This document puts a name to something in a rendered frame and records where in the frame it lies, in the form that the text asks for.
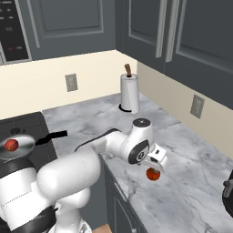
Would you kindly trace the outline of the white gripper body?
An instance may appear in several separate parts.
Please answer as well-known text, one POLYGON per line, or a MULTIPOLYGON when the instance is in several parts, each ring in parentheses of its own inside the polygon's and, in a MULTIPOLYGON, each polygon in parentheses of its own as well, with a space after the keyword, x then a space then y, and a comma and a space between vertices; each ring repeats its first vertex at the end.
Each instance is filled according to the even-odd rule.
POLYGON ((161 160, 155 157, 146 157, 142 164, 164 173, 167 169, 167 157, 163 157, 161 160))

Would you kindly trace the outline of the red tomato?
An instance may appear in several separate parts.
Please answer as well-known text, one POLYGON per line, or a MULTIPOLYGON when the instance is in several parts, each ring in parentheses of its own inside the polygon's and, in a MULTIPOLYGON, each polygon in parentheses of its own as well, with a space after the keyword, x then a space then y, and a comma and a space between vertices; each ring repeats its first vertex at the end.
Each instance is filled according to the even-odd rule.
POLYGON ((160 178, 160 172, 155 170, 154 168, 150 167, 147 170, 147 178, 152 181, 156 181, 160 178))

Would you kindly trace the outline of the black stove hob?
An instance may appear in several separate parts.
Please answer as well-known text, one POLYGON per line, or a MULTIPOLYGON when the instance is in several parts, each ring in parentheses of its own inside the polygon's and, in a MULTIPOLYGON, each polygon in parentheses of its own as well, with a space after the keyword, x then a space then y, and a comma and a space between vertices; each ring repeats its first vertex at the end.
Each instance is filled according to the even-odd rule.
POLYGON ((31 136, 37 141, 49 134, 41 112, 10 117, 0 120, 0 178, 17 170, 33 167, 38 171, 45 164, 56 159, 51 141, 35 146, 26 156, 12 158, 13 152, 5 149, 5 142, 20 135, 31 136))

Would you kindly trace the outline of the dark grey base cupboard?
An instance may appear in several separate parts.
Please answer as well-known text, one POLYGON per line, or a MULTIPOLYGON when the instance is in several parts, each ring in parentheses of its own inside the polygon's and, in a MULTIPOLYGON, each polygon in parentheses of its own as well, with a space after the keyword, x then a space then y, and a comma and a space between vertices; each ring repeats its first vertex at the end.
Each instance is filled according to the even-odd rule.
POLYGON ((148 233, 103 158, 107 220, 112 233, 148 233))

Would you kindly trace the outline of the black round appliance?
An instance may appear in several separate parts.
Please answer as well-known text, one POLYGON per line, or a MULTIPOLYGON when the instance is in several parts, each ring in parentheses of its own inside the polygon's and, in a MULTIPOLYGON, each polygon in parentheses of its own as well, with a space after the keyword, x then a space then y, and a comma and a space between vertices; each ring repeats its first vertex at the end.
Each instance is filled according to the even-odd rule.
POLYGON ((228 178, 223 182, 222 202, 225 210, 233 217, 233 170, 228 178))

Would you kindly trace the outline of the black microwave oven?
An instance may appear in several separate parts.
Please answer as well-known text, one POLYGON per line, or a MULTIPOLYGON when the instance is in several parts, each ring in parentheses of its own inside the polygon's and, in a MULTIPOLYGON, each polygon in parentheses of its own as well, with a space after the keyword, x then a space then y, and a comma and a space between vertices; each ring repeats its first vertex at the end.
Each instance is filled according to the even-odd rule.
POLYGON ((0 0, 0 57, 3 65, 32 60, 19 0, 0 0))

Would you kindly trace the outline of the grey wall outlet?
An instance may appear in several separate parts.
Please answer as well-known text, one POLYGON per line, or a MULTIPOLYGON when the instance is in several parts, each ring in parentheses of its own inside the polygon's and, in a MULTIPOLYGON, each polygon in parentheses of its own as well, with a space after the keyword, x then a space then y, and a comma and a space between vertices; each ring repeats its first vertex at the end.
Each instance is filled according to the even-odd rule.
POLYGON ((66 89, 68 92, 76 91, 78 89, 76 74, 66 75, 66 89))
POLYGON ((204 103, 205 103, 204 98, 194 95, 190 114, 197 118, 201 118, 204 103))

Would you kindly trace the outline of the dark grey wall cupboard door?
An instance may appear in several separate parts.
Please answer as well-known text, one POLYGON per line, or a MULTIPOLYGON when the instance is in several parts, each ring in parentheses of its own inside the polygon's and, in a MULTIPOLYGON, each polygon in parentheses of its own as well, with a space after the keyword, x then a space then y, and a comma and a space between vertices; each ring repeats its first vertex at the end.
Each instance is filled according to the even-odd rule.
POLYGON ((113 50, 115 0, 31 0, 40 48, 35 45, 27 1, 19 0, 34 60, 113 50))
POLYGON ((233 0, 179 0, 165 74, 233 110, 233 0))
POLYGON ((163 52, 156 58, 159 6, 160 0, 125 0, 124 52, 162 72, 163 52))

